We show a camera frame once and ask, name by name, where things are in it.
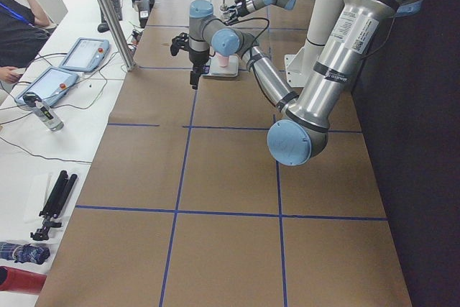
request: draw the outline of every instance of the tablet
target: tablet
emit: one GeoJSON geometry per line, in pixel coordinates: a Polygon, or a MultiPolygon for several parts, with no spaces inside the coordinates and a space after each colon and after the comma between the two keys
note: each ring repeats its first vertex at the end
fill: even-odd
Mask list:
{"type": "Polygon", "coordinates": [[[104,60],[109,47],[108,40],[80,37],[59,67],[69,71],[94,71],[104,60]]]}
{"type": "Polygon", "coordinates": [[[25,88],[14,98],[18,106],[25,105],[23,95],[32,91],[45,100],[50,106],[58,102],[75,84],[78,75],[74,72],[63,70],[62,68],[49,67],[32,84],[25,88]]]}

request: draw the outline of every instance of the white table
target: white table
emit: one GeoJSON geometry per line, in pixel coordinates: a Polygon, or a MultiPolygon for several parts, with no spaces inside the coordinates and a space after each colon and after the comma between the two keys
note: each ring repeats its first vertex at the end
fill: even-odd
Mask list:
{"type": "MultiPolygon", "coordinates": [[[[120,25],[125,37],[128,37],[134,29],[133,24],[139,25],[139,20],[137,13],[131,6],[131,1],[122,1],[123,21],[120,22],[120,25]]],[[[111,50],[107,57],[110,57],[113,52],[117,51],[117,47],[110,32],[97,32],[100,20],[97,1],[86,0],[81,9],[70,10],[42,48],[40,54],[67,52],[79,37],[94,37],[109,40],[111,50]]],[[[48,58],[54,66],[58,66],[62,59],[63,56],[48,58]]],[[[21,81],[32,82],[48,66],[49,64],[44,60],[34,62],[27,69],[21,81]]],[[[85,107],[97,97],[105,85],[103,93],[89,109],[80,110],[64,106],[55,110],[65,124],[60,131],[51,132],[35,115],[31,114],[17,122],[4,125],[0,131],[0,137],[36,155],[59,157],[65,160],[92,161],[126,74],[126,68],[120,54],[115,55],[113,60],[102,70],[102,73],[106,79],[96,73],[93,77],[69,90],[68,94],[58,102],[56,106],[72,104],[85,107]]],[[[12,94],[17,95],[24,88],[25,86],[16,86],[12,94]]],[[[15,103],[10,97],[1,105],[0,122],[16,119],[27,113],[18,108],[5,109],[13,106],[15,103]]],[[[43,194],[43,190],[34,189],[34,184],[46,181],[48,178],[49,189],[51,189],[61,170],[67,170],[69,175],[73,173],[78,175],[68,203],[62,212],[63,227],[51,229],[50,240],[44,242],[50,248],[51,257],[43,265],[0,260],[2,266],[46,274],[51,268],[90,165],[33,157],[0,140],[0,167],[0,241],[20,244],[30,243],[29,233],[35,232],[37,228],[42,226],[42,219],[38,218],[42,205],[36,205],[37,218],[35,220],[24,221],[30,193],[43,194]]],[[[35,295],[0,292],[0,307],[28,307],[33,306],[36,300],[37,296],[35,295]]]]}

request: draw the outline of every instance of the person's arm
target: person's arm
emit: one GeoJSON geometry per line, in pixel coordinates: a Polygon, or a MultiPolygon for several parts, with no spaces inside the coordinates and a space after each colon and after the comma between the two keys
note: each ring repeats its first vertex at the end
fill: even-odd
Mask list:
{"type": "Polygon", "coordinates": [[[7,82],[7,83],[16,83],[20,78],[21,75],[13,72],[16,70],[14,66],[4,66],[0,68],[0,81],[7,82]]]}
{"type": "Polygon", "coordinates": [[[50,19],[48,18],[48,15],[37,0],[27,0],[27,3],[29,3],[30,9],[35,16],[35,25],[38,27],[47,27],[50,25],[50,19]]]}

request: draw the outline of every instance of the black shirt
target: black shirt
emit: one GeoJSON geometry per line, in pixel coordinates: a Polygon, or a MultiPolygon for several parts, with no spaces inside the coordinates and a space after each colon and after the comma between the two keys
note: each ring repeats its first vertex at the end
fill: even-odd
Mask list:
{"type": "MultiPolygon", "coordinates": [[[[0,0],[14,12],[34,24],[35,15],[32,10],[15,0],[0,0]]],[[[50,34],[22,20],[0,6],[0,66],[27,67],[42,49],[50,34]]]]}

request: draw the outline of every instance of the keyboard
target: keyboard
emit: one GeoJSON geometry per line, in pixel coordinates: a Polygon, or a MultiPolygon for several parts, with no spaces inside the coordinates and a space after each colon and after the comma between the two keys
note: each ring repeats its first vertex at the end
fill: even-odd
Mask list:
{"type": "MultiPolygon", "coordinates": [[[[114,10],[116,13],[116,16],[118,17],[118,20],[121,21],[123,19],[123,15],[121,14],[121,4],[120,0],[110,0],[112,5],[114,6],[114,10]]],[[[104,14],[102,13],[101,9],[101,23],[107,22],[106,19],[104,18],[104,14]]]]}

